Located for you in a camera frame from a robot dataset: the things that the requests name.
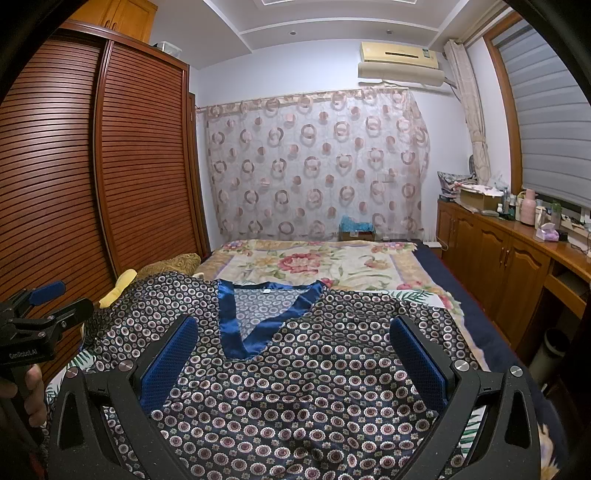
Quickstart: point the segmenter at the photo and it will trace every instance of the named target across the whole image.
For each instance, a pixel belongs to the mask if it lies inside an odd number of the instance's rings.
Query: wardrobe
[[[81,22],[39,49],[0,105],[0,299],[56,280],[100,299],[128,268],[209,252],[189,66]],[[42,366],[75,354],[79,327]]]

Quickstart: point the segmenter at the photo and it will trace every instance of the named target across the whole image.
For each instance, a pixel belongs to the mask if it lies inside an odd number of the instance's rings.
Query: upper cabinet
[[[148,0],[89,0],[70,18],[149,42],[158,7]]]

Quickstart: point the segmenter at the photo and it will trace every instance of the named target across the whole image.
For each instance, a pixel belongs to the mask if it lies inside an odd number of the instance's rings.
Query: wooden window frame
[[[501,57],[501,52],[493,45],[492,40],[520,20],[522,20],[521,15],[517,12],[512,12],[483,35],[486,48],[488,48],[488,52],[491,55],[492,64],[495,66],[496,77],[499,80],[501,96],[503,97],[503,104],[505,106],[507,130],[509,131],[509,152],[511,155],[511,192],[514,194],[518,194],[523,186],[519,122],[517,120],[517,108],[515,107],[515,99],[513,98],[509,75]]]

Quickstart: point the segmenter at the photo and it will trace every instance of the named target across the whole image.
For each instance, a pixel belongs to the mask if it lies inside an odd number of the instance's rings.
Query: metal screw
[[[519,368],[517,365],[513,365],[509,369],[509,372],[511,372],[511,375],[513,375],[514,377],[520,377],[521,375],[523,375],[523,370]]]
[[[465,360],[456,360],[453,366],[456,367],[456,370],[459,370],[460,372],[467,372],[470,368],[470,364]]]
[[[67,378],[74,378],[76,375],[78,375],[78,367],[70,367],[68,370],[66,370]]]
[[[122,372],[128,372],[134,367],[134,363],[131,360],[123,360],[119,364],[119,370]]]

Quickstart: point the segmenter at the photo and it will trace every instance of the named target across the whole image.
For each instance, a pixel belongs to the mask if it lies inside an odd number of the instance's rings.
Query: window
[[[591,106],[542,36],[518,16],[508,23],[485,40],[505,101],[511,173],[519,164],[523,187],[590,207]]]

